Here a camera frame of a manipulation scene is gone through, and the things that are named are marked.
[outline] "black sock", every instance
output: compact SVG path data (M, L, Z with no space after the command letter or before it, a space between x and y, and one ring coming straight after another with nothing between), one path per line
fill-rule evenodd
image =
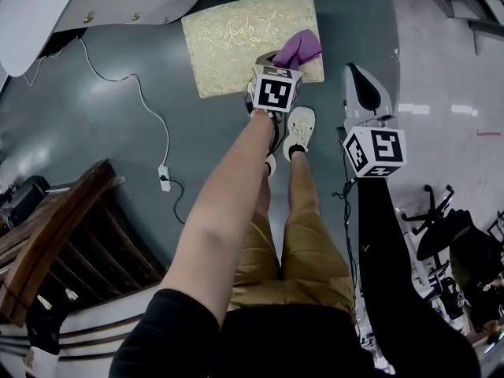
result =
M299 144L295 144L294 146L291 146L289 149L289 158L292 161L292 154L295 153L296 151L301 151L302 153L305 152L305 147L299 146Z

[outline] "purple cloth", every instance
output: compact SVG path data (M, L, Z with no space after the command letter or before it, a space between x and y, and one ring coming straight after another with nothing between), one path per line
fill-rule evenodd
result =
M303 29L293 35L273 59L276 67L297 70L300 65L319 57L321 43L309 29Z

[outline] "power outlet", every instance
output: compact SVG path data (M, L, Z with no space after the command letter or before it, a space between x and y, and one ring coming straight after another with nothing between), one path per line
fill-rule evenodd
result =
M164 165L159 165L159 168L157 170L159 172L159 181L161 182L161 189L165 192L170 192L172 190L172 183L170 182L168 167Z

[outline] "white floor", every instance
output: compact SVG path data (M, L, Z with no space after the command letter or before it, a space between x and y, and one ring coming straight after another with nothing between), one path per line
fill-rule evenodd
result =
M408 165L389 180L395 205L428 208L424 184L450 184L452 206L486 230L504 209L504 42L478 37L431 0L394 0L399 33L399 125Z

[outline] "white cable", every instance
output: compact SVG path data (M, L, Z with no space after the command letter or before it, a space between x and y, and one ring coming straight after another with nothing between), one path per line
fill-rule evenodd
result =
M140 78L138 77L138 75L136 75L135 73L132 73L132 74L129 74L126 77L123 77L122 79L119 79L119 80L107 79L106 77L104 77L101 74L99 74L96 71L95 67L93 67L93 65L91 64L91 61L89 60L89 53L87 52L87 46L86 46L86 43L84 42L84 40L81 39L81 38L78 38L78 40L82 43L82 46L84 48L84 52L86 53L87 63L89 64L89 67L91 67L91 70L93 70L93 73L96 74L96 76L100 77L104 81L109 81L111 83L119 83L120 81L125 81L125 80L130 79L130 78L133 79L136 82L136 84L139 87L140 101L142 101L142 104L143 104L144 108L147 109L151 114L153 114L157 119L159 119L159 121L161 123L163 123L163 127L165 128L165 132L166 132L166 150L165 150L165 157L163 158L163 162L161 163L161 165L164 165L166 163L166 158L168 157L168 148L169 148L169 145L170 145L170 134L168 132L168 127L166 126L165 120L162 117L160 117L157 113L155 113L151 108L149 108L149 106L147 106L147 104L145 103L145 99L143 97L143 92L142 92L142 86L140 85Z
M49 55L49 57L58 57L61 52L63 51L64 47L59 51L57 52L56 54L51 54ZM35 84L35 81L37 80L37 77L39 76L39 70L40 70L40 65L42 64L42 62L44 61L44 59L46 58L47 56L44 56L44 57L41 57L40 60L39 60L39 64L37 65L37 71L35 72L35 77L33 77L33 81L30 83L30 81L28 80L28 78L26 77L26 73L23 74L24 76L24 79L26 80L26 82L28 83L28 85L31 87L33 84Z

